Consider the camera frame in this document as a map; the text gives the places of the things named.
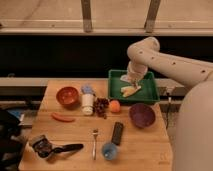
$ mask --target purple bowl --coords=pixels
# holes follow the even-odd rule
[[[129,109],[129,116],[132,123],[139,128],[148,127],[155,122],[155,112],[144,103],[132,105]]]

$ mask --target bottle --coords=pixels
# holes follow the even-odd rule
[[[91,86],[84,85],[82,90],[82,112],[84,115],[91,116],[93,114],[94,91]]]

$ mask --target blue cup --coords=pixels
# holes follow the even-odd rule
[[[117,146],[114,143],[108,142],[102,147],[102,155],[106,160],[114,160],[117,157]]]

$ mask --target green plastic tray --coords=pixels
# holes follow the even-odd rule
[[[123,97],[121,93],[121,87],[129,86],[130,83],[120,80],[122,75],[127,73],[126,70],[109,70],[108,79],[108,98],[117,99],[120,102],[143,102],[145,104],[154,104],[160,101],[160,97],[157,91],[154,74],[147,72],[144,79],[139,82],[142,88],[135,94],[129,97]]]

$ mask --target tongs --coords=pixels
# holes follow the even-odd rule
[[[34,137],[29,141],[29,145],[38,153],[39,157],[48,157],[51,153],[61,153],[82,149],[83,144],[53,145],[45,135]]]

